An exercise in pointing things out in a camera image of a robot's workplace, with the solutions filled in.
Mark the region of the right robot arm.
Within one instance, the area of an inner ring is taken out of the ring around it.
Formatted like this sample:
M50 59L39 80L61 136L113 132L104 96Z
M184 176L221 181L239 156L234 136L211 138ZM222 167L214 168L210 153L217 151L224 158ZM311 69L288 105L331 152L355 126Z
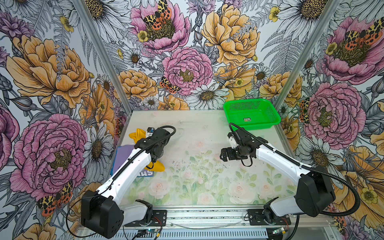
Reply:
M263 220L267 224L272 225L278 218L286 215L304 214L316 217L336 199L331 178L324 168L302 164L244 128L231 130L228 139L231 145L221 150L222 161L261 160L296 186L293 196L275 197L263 206Z

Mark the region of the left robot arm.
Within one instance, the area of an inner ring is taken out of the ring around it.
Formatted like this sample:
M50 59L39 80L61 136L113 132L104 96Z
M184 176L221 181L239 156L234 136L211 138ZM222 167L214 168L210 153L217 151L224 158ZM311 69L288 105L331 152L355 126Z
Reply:
M145 138L136 142L126 161L96 191L86 191L81 198L83 227L110 239L118 230L131 223L147 226L153 219L153 205L136 200L123 206L125 192L139 173L150 163L155 164L164 153L164 147L176 133L172 126L148 128Z

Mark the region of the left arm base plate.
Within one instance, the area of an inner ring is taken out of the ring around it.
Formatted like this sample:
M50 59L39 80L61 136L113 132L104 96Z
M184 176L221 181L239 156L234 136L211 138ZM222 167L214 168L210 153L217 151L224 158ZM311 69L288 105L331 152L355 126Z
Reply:
M149 220L144 219L140 221L135 221L127 226L131 227L165 227L167 223L167 210L153 210L152 215L149 217Z

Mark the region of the yellow t shirt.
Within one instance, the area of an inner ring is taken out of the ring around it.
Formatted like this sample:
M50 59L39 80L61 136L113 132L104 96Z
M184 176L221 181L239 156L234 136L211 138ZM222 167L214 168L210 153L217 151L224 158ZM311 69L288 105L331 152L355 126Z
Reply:
M129 134L129 137L136 144L139 140L146 138L146 132L142 129L136 129L136 131L134 133ZM148 164L145 167L145 170L152 171L152 172L164 172L165 166L160 161L157 161L155 163Z

